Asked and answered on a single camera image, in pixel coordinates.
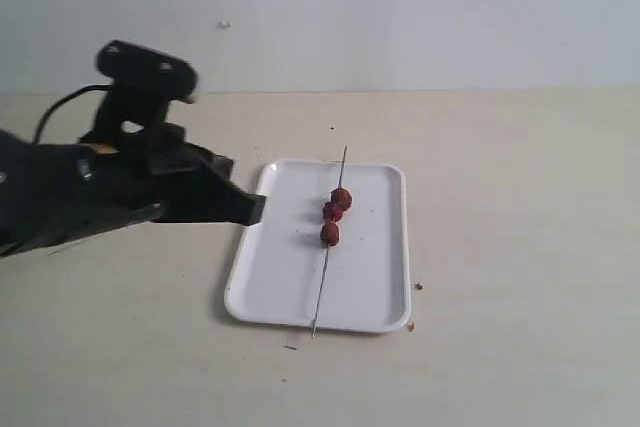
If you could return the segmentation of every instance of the white wall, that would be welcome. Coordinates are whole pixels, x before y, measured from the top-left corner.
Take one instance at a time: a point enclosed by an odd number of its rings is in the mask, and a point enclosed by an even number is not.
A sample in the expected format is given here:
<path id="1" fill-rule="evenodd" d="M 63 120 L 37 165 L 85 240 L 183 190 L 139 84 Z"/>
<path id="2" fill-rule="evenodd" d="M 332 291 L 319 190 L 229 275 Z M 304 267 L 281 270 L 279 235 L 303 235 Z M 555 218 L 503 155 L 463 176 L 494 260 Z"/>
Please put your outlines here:
<path id="1" fill-rule="evenodd" d="M 121 38 L 204 90 L 604 85 L 640 80 L 638 0 L 0 0 L 0 92 L 93 82 Z M 216 28 L 221 19 L 233 23 Z"/>

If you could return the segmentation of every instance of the tray rim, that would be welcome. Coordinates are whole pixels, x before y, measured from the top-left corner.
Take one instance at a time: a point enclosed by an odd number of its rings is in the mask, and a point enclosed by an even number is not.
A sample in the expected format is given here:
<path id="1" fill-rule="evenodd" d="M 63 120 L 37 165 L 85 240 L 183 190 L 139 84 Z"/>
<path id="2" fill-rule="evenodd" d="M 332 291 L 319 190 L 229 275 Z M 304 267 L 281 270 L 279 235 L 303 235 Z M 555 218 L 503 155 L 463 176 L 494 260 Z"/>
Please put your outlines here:
<path id="1" fill-rule="evenodd" d="M 258 185 L 256 187 L 256 194 L 258 195 L 266 195 L 265 193 L 265 184 L 267 182 L 267 176 L 269 174 L 269 170 L 273 165 L 278 165 L 280 163 L 301 163 L 301 164 L 336 164 L 340 163 L 339 160 L 317 160 L 317 159 L 304 159 L 304 158 L 294 158 L 294 157 L 281 157 L 271 162 L 266 163 L 262 169 L 260 170 L 260 178 L 258 180 Z M 409 262 L 409 229 L 408 229 L 408 219 L 407 219 L 407 181 L 406 176 L 402 170 L 400 170 L 397 166 L 389 163 L 380 163 L 380 162 L 349 162 L 349 165 L 357 165 L 361 167 L 382 167 L 387 168 L 396 173 L 400 178 L 400 228 L 402 230 L 402 271 L 405 279 L 403 290 L 404 290 L 404 311 L 402 315 L 395 321 L 385 324 L 381 326 L 379 329 L 370 329 L 363 328 L 359 329 L 357 327 L 354 328 L 337 328 L 337 327 L 321 327 L 318 326 L 318 329 L 322 330 L 334 330 L 334 331 L 342 331 L 342 332 L 363 332 L 363 333 L 372 333 L 372 334 L 383 334 L 387 332 L 393 332 L 395 330 L 401 329 L 406 323 L 409 321 L 409 317 L 411 316 L 411 272 L 410 272 L 410 262 Z M 307 325 L 302 325 L 300 323 L 287 323 L 287 322 L 274 322 L 272 320 L 266 318 L 260 318 L 259 315 L 251 315 L 247 316 L 243 313 L 239 312 L 233 306 L 231 301 L 231 288 L 233 281 L 236 277 L 236 271 L 238 270 L 238 263 L 240 258 L 240 253 L 243 251 L 244 245 L 247 242 L 247 238 L 251 234 L 251 230 L 255 227 L 261 227 L 260 224 L 253 225 L 250 227 L 245 227 L 242 231 L 242 236 L 240 238 L 240 242 L 238 243 L 238 247 L 236 249 L 233 264 L 231 266 L 231 270 L 229 271 L 229 278 L 227 279 L 227 283 L 224 289 L 224 306 L 227 312 L 237 320 L 242 322 L 249 322 L 254 324 L 268 324 L 268 325 L 282 325 L 287 327 L 300 327 L 300 328 L 308 328 Z"/>

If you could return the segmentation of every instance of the black object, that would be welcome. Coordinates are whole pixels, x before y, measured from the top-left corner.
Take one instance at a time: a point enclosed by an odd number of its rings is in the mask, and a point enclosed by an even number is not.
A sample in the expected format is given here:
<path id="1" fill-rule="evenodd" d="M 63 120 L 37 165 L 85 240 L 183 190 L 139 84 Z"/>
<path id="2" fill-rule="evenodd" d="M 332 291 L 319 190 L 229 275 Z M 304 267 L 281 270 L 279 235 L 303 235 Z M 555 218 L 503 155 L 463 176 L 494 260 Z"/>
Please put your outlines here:
<path id="1" fill-rule="evenodd" d="M 189 64 L 114 41 L 97 65 L 113 83 L 78 144 L 32 145 L 0 130 L 0 257 L 145 221 L 260 222 L 266 198 L 230 181 L 234 162 L 165 122 L 170 102 L 195 88 Z M 125 132 L 127 121 L 140 130 Z"/>

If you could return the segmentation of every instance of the dried fruit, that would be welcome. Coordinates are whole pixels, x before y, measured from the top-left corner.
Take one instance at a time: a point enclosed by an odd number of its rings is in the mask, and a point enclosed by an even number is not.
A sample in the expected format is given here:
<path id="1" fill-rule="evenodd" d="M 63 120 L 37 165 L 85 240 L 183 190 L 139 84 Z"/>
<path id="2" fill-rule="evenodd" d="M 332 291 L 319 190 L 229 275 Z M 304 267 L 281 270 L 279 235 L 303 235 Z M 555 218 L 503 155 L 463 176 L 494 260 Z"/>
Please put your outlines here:
<path id="1" fill-rule="evenodd" d="M 322 208 L 322 218 L 331 222 L 338 222 L 342 218 L 342 207 L 335 202 L 327 202 Z"/>
<path id="2" fill-rule="evenodd" d="M 351 194 L 347 189 L 343 189 L 342 187 L 338 187 L 333 192 L 331 192 L 331 202 L 335 202 L 342 210 L 349 210 L 352 202 Z"/>
<path id="3" fill-rule="evenodd" d="M 320 231 L 320 240 L 330 247 L 338 245 L 340 241 L 340 229 L 335 222 L 325 222 Z"/>

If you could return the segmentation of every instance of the white plastic tray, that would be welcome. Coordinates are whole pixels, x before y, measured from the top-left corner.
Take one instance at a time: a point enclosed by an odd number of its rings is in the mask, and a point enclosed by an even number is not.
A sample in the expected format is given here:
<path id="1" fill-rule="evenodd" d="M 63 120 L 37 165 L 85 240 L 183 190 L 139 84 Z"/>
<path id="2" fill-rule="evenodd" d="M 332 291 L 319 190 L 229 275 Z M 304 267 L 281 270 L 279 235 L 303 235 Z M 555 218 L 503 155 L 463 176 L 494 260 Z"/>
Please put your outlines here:
<path id="1" fill-rule="evenodd" d="M 245 229 L 225 290 L 227 310 L 248 322 L 311 326 L 324 262 L 322 206 L 340 164 L 282 159 L 265 167 L 262 222 Z M 338 223 L 318 328 L 382 333 L 411 310 L 404 174 L 382 164 L 347 163 L 353 206 Z"/>

